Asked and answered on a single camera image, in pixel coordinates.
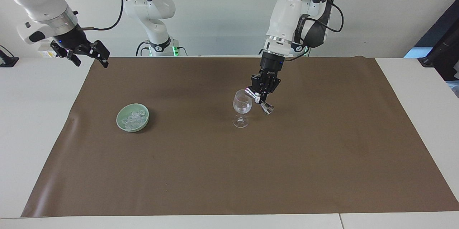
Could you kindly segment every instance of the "black stand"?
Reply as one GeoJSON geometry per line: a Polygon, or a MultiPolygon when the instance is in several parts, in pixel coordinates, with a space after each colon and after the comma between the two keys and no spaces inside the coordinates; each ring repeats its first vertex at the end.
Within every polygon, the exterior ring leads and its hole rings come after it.
{"type": "Polygon", "coordinates": [[[3,60],[3,64],[0,67],[13,67],[18,62],[18,57],[8,57],[3,51],[0,50],[0,59],[3,60]]]}
{"type": "Polygon", "coordinates": [[[425,57],[418,58],[423,67],[434,67],[434,61],[445,54],[451,46],[459,41],[459,19],[449,28],[441,40],[425,57]]]}

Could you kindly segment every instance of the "brown paper mat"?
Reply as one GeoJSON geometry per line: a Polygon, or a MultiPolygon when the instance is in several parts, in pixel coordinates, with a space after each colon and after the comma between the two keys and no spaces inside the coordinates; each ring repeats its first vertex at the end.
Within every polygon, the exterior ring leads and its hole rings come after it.
{"type": "Polygon", "coordinates": [[[459,210],[374,59],[286,62],[274,113],[254,106],[239,129],[234,93],[258,67],[95,62],[22,216],[459,210]],[[135,134],[115,123],[129,103],[151,111],[135,134]]]}

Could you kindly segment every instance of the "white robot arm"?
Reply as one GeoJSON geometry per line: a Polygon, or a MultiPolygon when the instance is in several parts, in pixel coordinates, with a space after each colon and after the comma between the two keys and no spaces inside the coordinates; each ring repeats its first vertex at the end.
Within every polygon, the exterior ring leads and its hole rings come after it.
{"type": "Polygon", "coordinates": [[[273,93],[280,83],[277,73],[282,69],[285,57],[289,54],[301,56],[310,48],[322,45],[326,40],[327,26],[333,0],[277,0],[260,62],[260,71],[252,75],[252,85],[246,94],[261,105],[269,115],[273,107],[266,103],[269,93],[273,93]]]}
{"type": "Polygon", "coordinates": [[[178,55],[179,42],[169,36],[166,25],[160,21],[174,16],[175,5],[172,0],[126,0],[124,9],[145,29],[153,56],[178,55]]]}
{"type": "Polygon", "coordinates": [[[100,41],[91,43],[80,30],[76,11],[65,0],[14,0],[24,7],[31,21],[18,26],[18,33],[28,44],[52,37],[51,46],[60,57],[66,57],[75,65],[81,61],[75,54],[84,54],[108,66],[110,52],[100,41]]]}

